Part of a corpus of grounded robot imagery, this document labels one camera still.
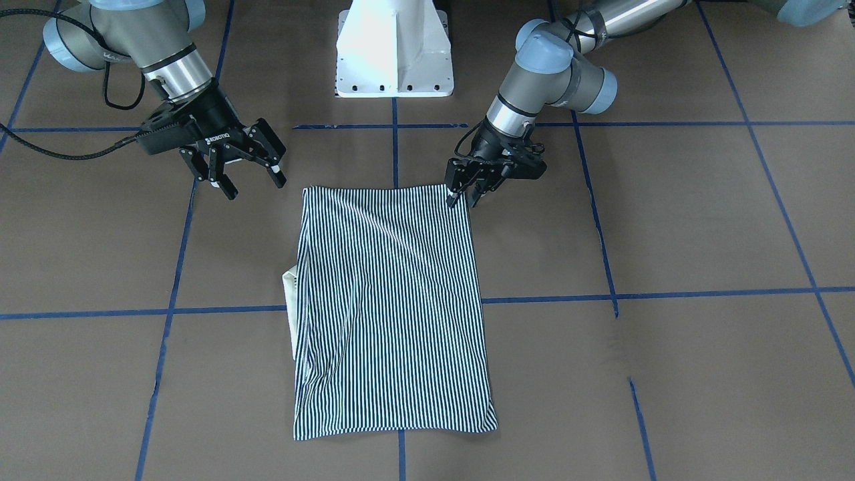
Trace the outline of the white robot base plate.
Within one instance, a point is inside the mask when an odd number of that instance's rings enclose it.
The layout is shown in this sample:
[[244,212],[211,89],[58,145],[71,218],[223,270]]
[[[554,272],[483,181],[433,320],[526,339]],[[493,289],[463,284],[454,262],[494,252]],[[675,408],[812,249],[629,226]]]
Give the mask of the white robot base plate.
[[444,98],[455,90],[446,1],[353,1],[338,15],[334,94]]

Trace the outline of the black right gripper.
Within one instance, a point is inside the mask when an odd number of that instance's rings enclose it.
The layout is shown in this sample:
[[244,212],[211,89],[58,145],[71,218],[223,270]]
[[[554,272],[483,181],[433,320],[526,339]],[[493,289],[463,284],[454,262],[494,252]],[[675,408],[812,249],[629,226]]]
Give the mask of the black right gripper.
[[[223,149],[210,147],[228,141],[250,154],[248,159],[254,156],[255,162],[266,168],[276,188],[284,188],[287,177],[280,161],[287,147],[265,119],[257,119],[250,127],[250,139],[244,128],[218,80],[211,79],[183,100],[163,101],[141,124],[137,143],[149,155],[179,148],[181,158],[197,180],[206,179],[229,200],[235,200],[238,189],[225,174]],[[208,160],[197,149],[187,146],[198,146],[208,152]]]

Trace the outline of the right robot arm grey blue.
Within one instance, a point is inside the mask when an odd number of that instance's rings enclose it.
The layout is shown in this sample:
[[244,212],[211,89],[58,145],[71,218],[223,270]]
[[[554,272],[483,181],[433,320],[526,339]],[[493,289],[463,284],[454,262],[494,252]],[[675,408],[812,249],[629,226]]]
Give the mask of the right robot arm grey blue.
[[46,22],[43,40],[58,63],[76,72],[111,63],[140,68],[162,100],[136,134],[147,154],[177,150],[196,178],[229,200],[237,196],[225,174],[229,162],[256,162],[281,188],[286,146],[265,119],[241,123],[190,36],[205,15],[202,1],[81,1]]

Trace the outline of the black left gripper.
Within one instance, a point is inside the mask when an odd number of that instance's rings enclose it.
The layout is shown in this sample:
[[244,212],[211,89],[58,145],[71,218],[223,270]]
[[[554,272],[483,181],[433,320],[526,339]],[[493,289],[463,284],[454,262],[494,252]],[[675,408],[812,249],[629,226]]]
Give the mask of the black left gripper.
[[540,178],[547,164],[543,159],[544,145],[531,140],[533,130],[532,124],[527,125],[522,137],[513,137],[483,119],[464,134],[447,162],[448,207],[455,207],[461,197],[468,207],[476,207],[483,195],[498,189],[503,179]]

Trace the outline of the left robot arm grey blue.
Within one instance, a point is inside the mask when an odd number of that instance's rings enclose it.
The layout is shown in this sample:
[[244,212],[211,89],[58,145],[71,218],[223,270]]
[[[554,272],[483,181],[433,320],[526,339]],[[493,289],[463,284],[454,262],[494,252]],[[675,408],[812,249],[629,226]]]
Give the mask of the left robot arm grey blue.
[[476,215],[559,213],[586,188],[608,222],[717,221],[840,211],[853,215],[853,29],[842,10],[791,25],[751,2],[680,2],[662,23],[611,34],[603,48],[572,37],[614,70],[605,119],[578,113],[586,180],[558,183],[547,145],[546,194],[510,182]]

